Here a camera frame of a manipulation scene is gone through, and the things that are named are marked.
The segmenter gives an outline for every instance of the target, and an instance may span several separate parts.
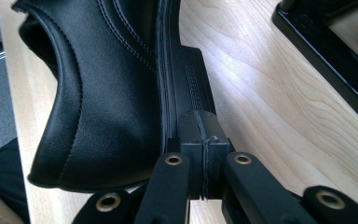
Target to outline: curved seam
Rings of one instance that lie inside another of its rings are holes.
[[[101,4],[101,0],[97,0],[99,9],[103,15],[103,20],[108,25],[110,31],[115,35],[115,37],[118,39],[118,41],[130,52],[132,55],[134,55],[138,60],[140,60],[148,69],[150,69],[152,72],[155,71],[155,67],[152,66],[150,63],[147,62],[146,59],[144,59],[139,52],[137,52],[135,49],[131,47],[131,45],[119,34],[117,28],[114,26],[114,24],[109,20],[109,18],[106,15],[106,12],[104,10],[103,4]]]
[[[60,33],[62,33],[62,35],[65,37],[65,42],[68,44],[69,48],[70,48],[70,51],[72,53],[72,55],[74,56],[75,58],[75,61],[76,61],[76,73],[78,74],[78,77],[79,77],[79,87],[80,87],[80,105],[78,107],[78,118],[77,118],[77,125],[76,125],[76,131],[75,131],[75,136],[73,137],[73,140],[72,140],[72,144],[71,144],[71,149],[69,149],[69,152],[67,153],[67,156],[66,156],[66,159],[65,159],[65,163],[63,164],[62,166],[62,169],[61,169],[61,172],[60,172],[60,175],[58,177],[58,181],[57,181],[57,184],[61,183],[61,180],[62,180],[62,176],[63,176],[63,173],[67,167],[67,163],[69,161],[69,158],[72,154],[72,151],[74,149],[74,145],[75,145],[75,140],[76,140],[76,137],[77,137],[77,134],[78,134],[78,128],[79,128],[79,125],[80,125],[80,119],[81,119],[81,114],[82,114],[82,108],[83,108],[83,82],[82,82],[82,79],[81,79],[81,75],[80,75],[80,68],[79,68],[79,63],[78,63],[78,60],[77,60],[77,57],[76,57],[76,54],[75,54],[75,51],[71,45],[71,43],[69,42],[69,39],[68,37],[66,36],[66,34],[64,33],[64,31],[62,30],[62,28],[58,25],[58,23],[53,20],[49,14],[47,12],[45,12],[42,8],[30,3],[30,2],[26,2],[26,4],[28,4],[30,7],[34,7],[38,10],[40,10],[40,12],[42,12],[43,14],[45,14],[45,16],[47,16],[47,18],[49,20],[51,20],[53,22],[53,24],[56,26],[56,28],[58,28],[58,30],[60,31]]]
[[[126,20],[124,13],[120,9],[120,7],[117,5],[117,0],[113,0],[113,5],[115,6],[115,10],[120,17],[121,21],[124,23],[124,26],[127,28],[127,30],[130,32],[130,34],[136,39],[136,41],[143,47],[143,49],[147,52],[147,54],[151,57],[155,57],[155,55],[150,51],[149,47],[146,45],[146,43],[142,40],[140,36],[138,36],[135,32],[135,29],[130,25],[130,23]]]

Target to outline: wood grain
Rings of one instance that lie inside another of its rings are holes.
[[[200,48],[217,116],[291,191],[338,189],[358,202],[358,115],[272,24],[278,0],[183,0],[184,45]],[[20,41],[23,15],[0,0],[7,71],[27,175],[56,82]],[[70,223],[89,195],[26,184],[33,223]],[[222,223],[219,202],[193,202],[191,223]]]

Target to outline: brass rivet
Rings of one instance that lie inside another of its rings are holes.
[[[116,193],[107,193],[101,197],[97,204],[97,210],[100,212],[110,212],[120,205],[120,196]]]
[[[182,163],[182,158],[179,156],[170,156],[167,159],[165,159],[165,162],[167,162],[169,165],[179,165]]]
[[[252,159],[245,155],[237,155],[234,157],[234,161],[242,165],[247,165],[252,162]]]
[[[320,190],[319,192],[317,192],[316,198],[321,204],[332,209],[340,210],[345,207],[345,203],[344,201],[342,201],[341,198],[339,198],[336,194],[328,192],[326,190]]]

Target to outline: wooden table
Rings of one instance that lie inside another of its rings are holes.
[[[29,174],[56,81],[21,42],[24,15],[0,0],[23,172]],[[217,115],[237,150],[254,153],[302,194],[338,189],[358,202],[358,115],[272,24],[280,0],[183,0],[185,45],[200,48]],[[70,223],[88,194],[26,184],[33,223]],[[191,223],[222,223],[219,202],[193,202]]]

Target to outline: black plastic frame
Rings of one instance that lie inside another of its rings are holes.
[[[358,114],[358,55],[329,22],[358,7],[358,0],[283,0],[274,24]]]

